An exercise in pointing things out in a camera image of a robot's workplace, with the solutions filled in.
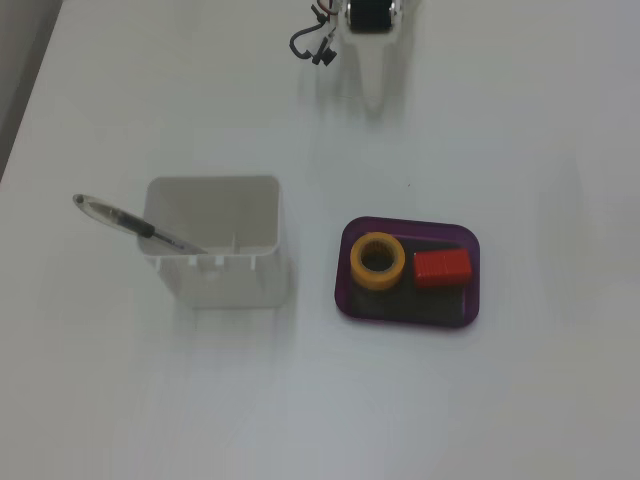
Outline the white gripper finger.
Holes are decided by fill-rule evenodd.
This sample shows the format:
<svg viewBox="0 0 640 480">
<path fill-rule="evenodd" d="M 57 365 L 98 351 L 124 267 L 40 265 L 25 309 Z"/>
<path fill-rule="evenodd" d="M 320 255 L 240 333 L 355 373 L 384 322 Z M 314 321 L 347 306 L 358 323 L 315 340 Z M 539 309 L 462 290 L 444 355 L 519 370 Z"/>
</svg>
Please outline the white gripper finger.
<svg viewBox="0 0 640 480">
<path fill-rule="evenodd" d="M 350 37 L 359 67 L 362 96 L 369 113 L 377 113 L 382 107 L 387 51 L 395 43 L 393 32 L 354 34 Z"/>
</svg>

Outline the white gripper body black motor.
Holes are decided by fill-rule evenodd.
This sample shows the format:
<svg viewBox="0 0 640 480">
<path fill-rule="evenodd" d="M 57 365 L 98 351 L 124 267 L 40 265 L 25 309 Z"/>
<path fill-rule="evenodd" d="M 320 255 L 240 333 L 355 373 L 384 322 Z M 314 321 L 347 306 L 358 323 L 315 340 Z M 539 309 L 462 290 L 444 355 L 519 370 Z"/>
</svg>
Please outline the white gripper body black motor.
<svg viewBox="0 0 640 480">
<path fill-rule="evenodd" d="M 347 35 L 391 35 L 402 19 L 402 0 L 349 0 L 342 5 L 342 27 Z"/>
</svg>

